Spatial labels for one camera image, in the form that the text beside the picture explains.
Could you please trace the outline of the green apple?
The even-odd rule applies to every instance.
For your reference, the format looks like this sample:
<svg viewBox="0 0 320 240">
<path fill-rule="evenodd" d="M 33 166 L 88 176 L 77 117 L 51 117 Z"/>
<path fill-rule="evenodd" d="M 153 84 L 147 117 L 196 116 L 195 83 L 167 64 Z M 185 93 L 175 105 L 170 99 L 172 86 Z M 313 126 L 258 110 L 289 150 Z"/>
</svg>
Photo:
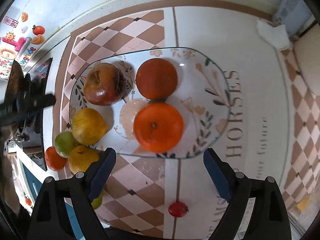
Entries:
<svg viewBox="0 0 320 240">
<path fill-rule="evenodd" d="M 94 210 L 96 210 L 97 208 L 99 208 L 101 206 L 103 202 L 103 192 L 101 192 L 101 194 L 99 195 L 98 198 L 95 198 L 91 204 Z"/>
<path fill-rule="evenodd" d="M 72 132 L 64 131 L 56 136 L 54 146 L 59 156 L 68 158 L 71 151 L 79 146 L 79 143 L 74 139 Z"/>
</svg>

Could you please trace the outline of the small orange tangerine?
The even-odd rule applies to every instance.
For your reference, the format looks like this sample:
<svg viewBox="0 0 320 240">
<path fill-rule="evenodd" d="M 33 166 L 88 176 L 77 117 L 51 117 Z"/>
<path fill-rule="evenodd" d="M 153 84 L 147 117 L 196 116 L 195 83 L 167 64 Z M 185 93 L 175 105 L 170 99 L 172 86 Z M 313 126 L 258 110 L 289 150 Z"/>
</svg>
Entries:
<svg viewBox="0 0 320 240">
<path fill-rule="evenodd" d="M 67 159 L 58 155 L 55 147 L 53 146 L 46 149 L 44 157 L 47 167 L 52 171 L 63 170 L 67 163 Z"/>
</svg>

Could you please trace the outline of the yellow orange fruit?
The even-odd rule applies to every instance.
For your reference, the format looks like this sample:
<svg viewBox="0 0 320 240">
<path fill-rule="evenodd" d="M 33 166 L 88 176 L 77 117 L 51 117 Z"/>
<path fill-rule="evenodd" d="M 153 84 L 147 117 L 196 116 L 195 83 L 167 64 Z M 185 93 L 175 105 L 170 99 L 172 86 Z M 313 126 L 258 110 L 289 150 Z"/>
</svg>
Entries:
<svg viewBox="0 0 320 240">
<path fill-rule="evenodd" d="M 68 157 L 68 165 L 73 174 L 85 172 L 91 163 L 99 160 L 99 153 L 95 149 L 84 145 L 76 146 L 71 150 Z"/>
</svg>

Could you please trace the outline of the red cherry tomato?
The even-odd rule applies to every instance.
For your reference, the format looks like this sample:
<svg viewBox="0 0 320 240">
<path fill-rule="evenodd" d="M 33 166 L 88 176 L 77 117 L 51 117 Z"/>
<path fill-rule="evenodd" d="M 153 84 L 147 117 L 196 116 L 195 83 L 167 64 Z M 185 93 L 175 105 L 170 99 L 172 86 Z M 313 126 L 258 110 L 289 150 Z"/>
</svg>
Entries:
<svg viewBox="0 0 320 240">
<path fill-rule="evenodd" d="M 181 218 L 189 212 L 189 209 L 183 202 L 174 202 L 168 207 L 168 212 L 174 218 Z"/>
</svg>

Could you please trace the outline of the black frying pan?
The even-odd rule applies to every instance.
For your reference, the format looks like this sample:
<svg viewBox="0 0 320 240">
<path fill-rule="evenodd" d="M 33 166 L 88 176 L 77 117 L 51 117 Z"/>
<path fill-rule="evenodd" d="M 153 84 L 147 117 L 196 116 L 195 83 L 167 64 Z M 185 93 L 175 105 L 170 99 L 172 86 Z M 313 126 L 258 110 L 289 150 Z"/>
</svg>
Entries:
<svg viewBox="0 0 320 240">
<path fill-rule="evenodd" d="M 24 95 L 40 95 L 40 93 L 43 92 L 43 85 L 44 83 L 39 77 L 35 77 L 33 80 L 31 79 L 30 74 L 28 74 L 27 77 L 24 77 L 21 65 L 14 60 L 5 91 L 4 101 L 15 98 L 20 92 L 23 92 Z M 33 129 L 36 134 L 40 134 L 41 117 L 42 113 L 39 112 L 35 116 L 27 118 L 25 121 L 2 127 L 1 135 L 5 140 L 9 140 L 16 131 L 22 133 L 27 127 Z"/>
</svg>

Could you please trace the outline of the yellow pear fruit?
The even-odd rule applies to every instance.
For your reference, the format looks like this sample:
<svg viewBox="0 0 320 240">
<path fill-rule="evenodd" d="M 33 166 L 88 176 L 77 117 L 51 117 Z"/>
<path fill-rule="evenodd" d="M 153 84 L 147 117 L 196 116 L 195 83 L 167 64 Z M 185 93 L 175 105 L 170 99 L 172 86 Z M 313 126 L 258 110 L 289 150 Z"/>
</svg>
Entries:
<svg viewBox="0 0 320 240">
<path fill-rule="evenodd" d="M 108 126 L 98 111 L 92 108 L 78 110 L 72 119 L 72 134 L 82 145 L 94 145 L 108 131 Z"/>
</svg>

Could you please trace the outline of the checkered counter mat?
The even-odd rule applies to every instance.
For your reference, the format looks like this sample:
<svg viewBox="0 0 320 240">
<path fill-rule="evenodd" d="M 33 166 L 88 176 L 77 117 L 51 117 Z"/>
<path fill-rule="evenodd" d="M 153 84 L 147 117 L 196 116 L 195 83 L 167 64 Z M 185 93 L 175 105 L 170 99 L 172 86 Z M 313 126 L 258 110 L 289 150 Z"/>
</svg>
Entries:
<svg viewBox="0 0 320 240">
<path fill-rule="evenodd" d="M 93 202 L 114 228 L 208 238 L 234 198 L 208 148 L 292 215 L 319 184 L 319 97 L 284 24 L 185 5 L 104 16 L 71 31 L 56 85 L 58 178 L 114 149 Z"/>
</svg>

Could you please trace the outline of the brown red apple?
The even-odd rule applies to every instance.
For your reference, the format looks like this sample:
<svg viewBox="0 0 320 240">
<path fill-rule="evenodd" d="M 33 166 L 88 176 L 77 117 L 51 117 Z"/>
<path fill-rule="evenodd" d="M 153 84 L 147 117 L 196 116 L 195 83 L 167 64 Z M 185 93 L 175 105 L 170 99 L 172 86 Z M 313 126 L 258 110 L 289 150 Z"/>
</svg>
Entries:
<svg viewBox="0 0 320 240">
<path fill-rule="evenodd" d="M 83 92 L 85 99 L 98 106 L 112 105 L 124 95 L 125 79 L 113 64 L 99 63 L 87 74 Z"/>
</svg>

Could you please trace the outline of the floral ceramic plate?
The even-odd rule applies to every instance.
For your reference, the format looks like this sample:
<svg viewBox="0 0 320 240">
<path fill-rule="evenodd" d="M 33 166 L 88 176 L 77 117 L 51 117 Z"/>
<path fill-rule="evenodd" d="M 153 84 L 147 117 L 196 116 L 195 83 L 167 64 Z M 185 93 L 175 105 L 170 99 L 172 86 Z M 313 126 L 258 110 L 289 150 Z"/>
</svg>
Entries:
<svg viewBox="0 0 320 240">
<path fill-rule="evenodd" d="M 164 59 L 173 64 L 178 81 L 175 91 L 158 100 L 174 107 L 184 122 L 178 144 L 163 152 L 150 152 L 140 145 L 133 132 L 136 115 L 152 104 L 136 84 L 139 67 L 150 59 Z M 100 63 L 115 65 L 124 76 L 124 94 L 109 106 L 98 106 L 85 98 L 86 77 Z M 92 148 L 113 148 L 121 155 L 145 158 L 189 159 L 201 155 L 223 135 L 231 117 L 230 86 L 222 69 L 209 57 L 191 48 L 162 48 L 133 51 L 98 59 L 82 70 L 69 97 L 69 117 L 82 108 L 95 109 L 105 120 L 108 130 Z"/>
</svg>

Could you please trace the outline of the bright orange fruit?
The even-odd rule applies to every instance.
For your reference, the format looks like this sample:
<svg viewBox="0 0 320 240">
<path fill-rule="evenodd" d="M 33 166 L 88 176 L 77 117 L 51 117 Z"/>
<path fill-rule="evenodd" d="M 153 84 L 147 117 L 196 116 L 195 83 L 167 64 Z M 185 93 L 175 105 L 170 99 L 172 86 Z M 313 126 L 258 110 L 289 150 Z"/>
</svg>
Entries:
<svg viewBox="0 0 320 240">
<path fill-rule="evenodd" d="M 154 102 L 140 110 L 133 121 L 133 134 L 145 150 L 163 153 L 174 148 L 184 131 L 179 111 L 164 102 Z"/>
</svg>

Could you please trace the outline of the dark orange fruit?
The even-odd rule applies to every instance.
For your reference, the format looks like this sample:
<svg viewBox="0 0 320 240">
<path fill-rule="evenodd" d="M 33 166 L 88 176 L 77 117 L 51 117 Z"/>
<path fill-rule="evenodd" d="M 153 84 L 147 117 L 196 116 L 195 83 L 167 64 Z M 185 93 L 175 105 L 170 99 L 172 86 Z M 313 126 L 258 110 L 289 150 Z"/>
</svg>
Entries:
<svg viewBox="0 0 320 240">
<path fill-rule="evenodd" d="M 136 73 L 136 86 L 140 94 L 150 100 L 164 100 L 171 96 L 178 85 L 174 65 L 165 59 L 149 59 Z"/>
</svg>

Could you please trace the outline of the cream utensil holder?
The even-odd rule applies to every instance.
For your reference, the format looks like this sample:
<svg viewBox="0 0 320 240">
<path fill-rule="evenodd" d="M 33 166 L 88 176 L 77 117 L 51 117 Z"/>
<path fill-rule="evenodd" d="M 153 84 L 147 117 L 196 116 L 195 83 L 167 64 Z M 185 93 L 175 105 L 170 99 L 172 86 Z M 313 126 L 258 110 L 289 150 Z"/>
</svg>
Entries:
<svg viewBox="0 0 320 240">
<path fill-rule="evenodd" d="M 315 24 L 295 42 L 294 52 L 302 77 L 315 95 L 320 90 L 320 31 Z"/>
</svg>

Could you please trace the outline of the white crumpled tissue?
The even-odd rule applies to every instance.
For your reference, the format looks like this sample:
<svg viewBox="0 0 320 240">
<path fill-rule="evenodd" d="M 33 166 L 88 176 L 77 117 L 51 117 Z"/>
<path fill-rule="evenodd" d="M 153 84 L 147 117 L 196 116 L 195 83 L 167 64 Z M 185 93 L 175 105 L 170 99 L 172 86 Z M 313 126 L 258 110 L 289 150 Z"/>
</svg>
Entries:
<svg viewBox="0 0 320 240">
<path fill-rule="evenodd" d="M 259 36 L 277 50 L 287 50 L 291 43 L 285 25 L 273 27 L 268 22 L 257 20 L 257 32 Z"/>
</svg>

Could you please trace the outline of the colourful wall sticker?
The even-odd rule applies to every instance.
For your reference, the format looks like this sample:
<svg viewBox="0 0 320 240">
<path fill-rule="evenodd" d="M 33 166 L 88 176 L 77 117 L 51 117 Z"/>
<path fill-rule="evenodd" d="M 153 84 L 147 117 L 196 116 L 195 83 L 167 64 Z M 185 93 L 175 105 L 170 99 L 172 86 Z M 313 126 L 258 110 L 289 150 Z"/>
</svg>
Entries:
<svg viewBox="0 0 320 240">
<path fill-rule="evenodd" d="M 27 12 L 18 18 L 5 15 L 1 21 L 1 81 L 9 79 L 12 64 L 24 67 L 46 41 L 46 29 Z"/>
</svg>

